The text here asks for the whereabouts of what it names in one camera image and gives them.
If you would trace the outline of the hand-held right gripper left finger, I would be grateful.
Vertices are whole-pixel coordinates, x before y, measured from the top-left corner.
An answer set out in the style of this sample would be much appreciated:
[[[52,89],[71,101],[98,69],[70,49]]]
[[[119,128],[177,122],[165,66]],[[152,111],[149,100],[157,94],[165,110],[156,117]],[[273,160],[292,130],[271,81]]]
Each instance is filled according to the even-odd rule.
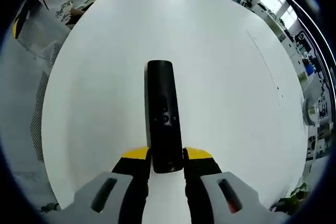
[[[151,169],[151,150],[125,152],[110,172],[80,188],[61,212],[62,223],[141,223]]]

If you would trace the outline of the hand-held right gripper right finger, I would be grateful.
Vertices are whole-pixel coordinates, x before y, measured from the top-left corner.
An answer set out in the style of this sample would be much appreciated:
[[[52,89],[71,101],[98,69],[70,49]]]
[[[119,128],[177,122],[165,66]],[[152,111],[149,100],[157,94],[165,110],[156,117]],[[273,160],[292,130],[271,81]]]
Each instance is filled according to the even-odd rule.
[[[207,151],[186,147],[185,194],[192,223],[285,223],[289,216],[272,212],[258,193],[231,172],[222,172]]]

